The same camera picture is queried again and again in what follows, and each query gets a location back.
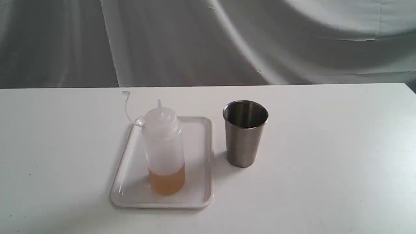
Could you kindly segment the clear squeeze bottle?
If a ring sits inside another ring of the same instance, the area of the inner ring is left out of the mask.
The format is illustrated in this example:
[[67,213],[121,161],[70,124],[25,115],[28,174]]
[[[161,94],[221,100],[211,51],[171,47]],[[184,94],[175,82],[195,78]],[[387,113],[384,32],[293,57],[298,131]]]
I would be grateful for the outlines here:
[[182,122],[177,113],[157,100],[157,106],[133,119],[128,113],[131,93],[123,91],[125,113],[141,130],[151,189],[162,196],[178,193],[186,180]]

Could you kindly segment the stainless steel cup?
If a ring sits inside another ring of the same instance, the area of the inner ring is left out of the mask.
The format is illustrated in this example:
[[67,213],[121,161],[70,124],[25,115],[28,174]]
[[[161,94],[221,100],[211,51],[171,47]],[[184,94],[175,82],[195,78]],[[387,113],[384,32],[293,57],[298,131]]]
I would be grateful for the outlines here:
[[223,109],[228,162],[238,168],[254,162],[269,112],[250,100],[236,100]]

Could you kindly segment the grey fabric backdrop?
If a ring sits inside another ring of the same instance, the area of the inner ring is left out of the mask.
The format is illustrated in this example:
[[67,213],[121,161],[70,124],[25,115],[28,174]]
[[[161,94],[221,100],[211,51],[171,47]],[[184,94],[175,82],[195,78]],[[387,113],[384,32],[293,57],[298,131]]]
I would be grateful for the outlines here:
[[414,0],[2,0],[1,88],[405,83]]

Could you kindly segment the white plastic tray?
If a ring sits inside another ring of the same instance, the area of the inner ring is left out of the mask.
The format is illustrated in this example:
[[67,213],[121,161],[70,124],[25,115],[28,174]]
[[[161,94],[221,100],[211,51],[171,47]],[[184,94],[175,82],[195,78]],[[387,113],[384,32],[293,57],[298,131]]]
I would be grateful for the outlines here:
[[201,209],[214,196],[212,122],[206,117],[180,116],[186,181],[174,195],[162,196],[150,187],[141,129],[132,126],[110,190],[110,201],[122,208]]

